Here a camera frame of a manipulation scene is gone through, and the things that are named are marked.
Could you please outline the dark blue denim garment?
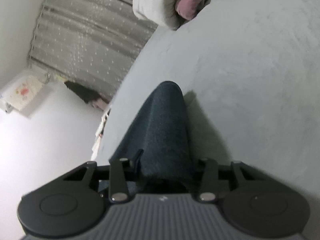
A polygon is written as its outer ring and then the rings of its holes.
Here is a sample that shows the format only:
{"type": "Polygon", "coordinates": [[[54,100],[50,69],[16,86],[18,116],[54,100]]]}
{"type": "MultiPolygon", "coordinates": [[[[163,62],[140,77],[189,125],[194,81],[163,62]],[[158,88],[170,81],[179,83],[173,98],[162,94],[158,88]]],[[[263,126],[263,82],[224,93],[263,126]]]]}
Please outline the dark blue denim garment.
{"type": "Polygon", "coordinates": [[[130,197],[197,190],[199,171],[190,149],[187,107],[176,83],[164,81],[148,96],[110,161],[126,158],[130,163],[139,149],[144,150],[141,177],[133,180],[130,171],[130,197]]]}

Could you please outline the open white books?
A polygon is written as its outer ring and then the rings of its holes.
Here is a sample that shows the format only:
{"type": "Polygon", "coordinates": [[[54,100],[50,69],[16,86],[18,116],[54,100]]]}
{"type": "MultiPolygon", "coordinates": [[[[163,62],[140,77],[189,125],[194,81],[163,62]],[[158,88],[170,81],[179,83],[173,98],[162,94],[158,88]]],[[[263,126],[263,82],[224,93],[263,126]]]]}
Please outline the open white books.
{"type": "Polygon", "coordinates": [[[108,108],[102,115],[101,117],[101,122],[98,126],[98,129],[96,130],[95,133],[95,141],[94,144],[92,146],[92,156],[91,156],[91,160],[95,160],[97,155],[98,155],[98,151],[99,151],[99,146],[100,146],[100,142],[101,139],[103,137],[104,134],[104,128],[105,128],[105,124],[108,120],[109,114],[110,114],[111,109],[108,108]]]}

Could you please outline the pink hanging garment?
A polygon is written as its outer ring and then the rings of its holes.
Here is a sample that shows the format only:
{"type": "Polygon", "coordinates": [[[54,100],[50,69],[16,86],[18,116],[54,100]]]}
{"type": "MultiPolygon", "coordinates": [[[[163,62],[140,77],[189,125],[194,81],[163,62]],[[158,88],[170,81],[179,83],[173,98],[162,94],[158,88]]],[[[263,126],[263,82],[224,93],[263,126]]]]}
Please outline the pink hanging garment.
{"type": "Polygon", "coordinates": [[[108,108],[108,103],[106,103],[102,98],[98,98],[96,100],[92,100],[89,102],[91,106],[94,108],[105,111],[108,108]]]}

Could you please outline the black hanging garment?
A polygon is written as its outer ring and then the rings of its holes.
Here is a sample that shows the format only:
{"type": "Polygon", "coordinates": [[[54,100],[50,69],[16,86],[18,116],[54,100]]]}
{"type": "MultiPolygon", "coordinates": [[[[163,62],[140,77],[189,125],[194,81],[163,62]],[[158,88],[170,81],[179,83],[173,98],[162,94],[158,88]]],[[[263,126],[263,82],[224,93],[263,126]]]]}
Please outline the black hanging garment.
{"type": "Polygon", "coordinates": [[[64,84],[86,104],[90,103],[91,101],[98,100],[100,98],[100,94],[98,92],[90,88],[84,87],[78,83],[66,81],[64,82],[64,84]]]}

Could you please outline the grey star-patterned curtain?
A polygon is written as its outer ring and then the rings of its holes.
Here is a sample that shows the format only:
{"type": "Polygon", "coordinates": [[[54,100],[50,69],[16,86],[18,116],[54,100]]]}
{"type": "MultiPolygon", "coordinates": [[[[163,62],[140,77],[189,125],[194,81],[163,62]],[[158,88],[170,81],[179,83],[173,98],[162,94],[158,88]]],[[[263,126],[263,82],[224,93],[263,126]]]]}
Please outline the grey star-patterned curtain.
{"type": "Polygon", "coordinates": [[[29,63],[111,100],[156,27],[132,0],[44,0],[29,63]]]}

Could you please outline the grey bed sheet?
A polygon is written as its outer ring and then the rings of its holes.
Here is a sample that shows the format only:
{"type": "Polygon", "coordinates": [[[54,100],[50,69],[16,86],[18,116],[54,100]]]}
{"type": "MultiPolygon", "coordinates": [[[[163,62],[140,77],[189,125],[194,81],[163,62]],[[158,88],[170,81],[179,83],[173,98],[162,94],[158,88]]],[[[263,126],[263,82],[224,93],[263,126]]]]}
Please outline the grey bed sheet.
{"type": "Polygon", "coordinates": [[[116,94],[98,163],[167,80],[185,95],[196,154],[319,195],[319,0],[211,0],[178,30],[159,27],[116,94]]]}

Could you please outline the grey folded quilt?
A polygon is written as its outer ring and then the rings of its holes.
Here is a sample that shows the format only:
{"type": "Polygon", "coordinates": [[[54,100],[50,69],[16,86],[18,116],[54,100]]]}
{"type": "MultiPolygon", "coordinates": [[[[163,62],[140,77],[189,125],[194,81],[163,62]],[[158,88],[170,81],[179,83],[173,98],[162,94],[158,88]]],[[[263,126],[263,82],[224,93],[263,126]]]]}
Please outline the grey folded quilt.
{"type": "Polygon", "coordinates": [[[151,22],[176,30],[182,24],[180,16],[175,10],[176,0],[133,0],[134,15],[140,20],[151,22]]]}

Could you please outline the white wall air conditioner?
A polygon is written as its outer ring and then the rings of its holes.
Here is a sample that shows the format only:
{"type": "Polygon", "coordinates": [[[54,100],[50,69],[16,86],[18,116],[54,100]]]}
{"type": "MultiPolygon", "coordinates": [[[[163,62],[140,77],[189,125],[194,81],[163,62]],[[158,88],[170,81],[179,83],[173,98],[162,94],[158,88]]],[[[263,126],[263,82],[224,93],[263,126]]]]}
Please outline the white wall air conditioner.
{"type": "Polygon", "coordinates": [[[22,111],[41,91],[44,83],[31,74],[24,74],[1,89],[1,111],[10,113],[13,109],[22,111]]]}

